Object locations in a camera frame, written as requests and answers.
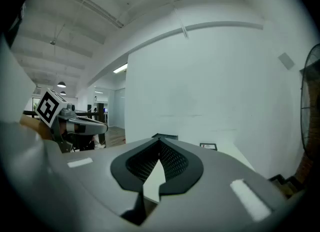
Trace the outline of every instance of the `small sign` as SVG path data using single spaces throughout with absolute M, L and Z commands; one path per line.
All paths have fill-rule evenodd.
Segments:
M 201 148 L 210 149 L 210 150 L 218 150 L 216 143 L 200 143 Z

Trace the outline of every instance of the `wooden floor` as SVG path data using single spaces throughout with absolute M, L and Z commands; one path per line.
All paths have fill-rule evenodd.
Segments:
M 124 141 L 126 139 L 125 129 L 115 126 L 109 127 L 108 131 L 104 135 L 106 148 L 115 147 L 126 143 Z

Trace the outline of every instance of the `ceiling light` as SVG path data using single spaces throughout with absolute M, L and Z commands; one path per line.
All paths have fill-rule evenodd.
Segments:
M 113 73 L 119 73 L 120 71 L 122 70 L 125 70 L 128 66 L 128 63 L 127 64 L 124 64 L 123 66 L 117 68 L 115 71 L 113 71 Z
M 57 86 L 61 88 L 66 88 L 66 84 L 64 82 L 59 82 Z

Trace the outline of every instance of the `black mesh panel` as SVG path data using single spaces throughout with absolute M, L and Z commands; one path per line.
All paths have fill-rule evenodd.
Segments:
M 142 182 L 145 182 L 159 160 L 159 144 L 155 142 L 126 162 L 126 168 Z
M 160 144 L 159 159 L 163 166 L 165 180 L 169 181 L 186 170 L 188 159 L 162 142 Z

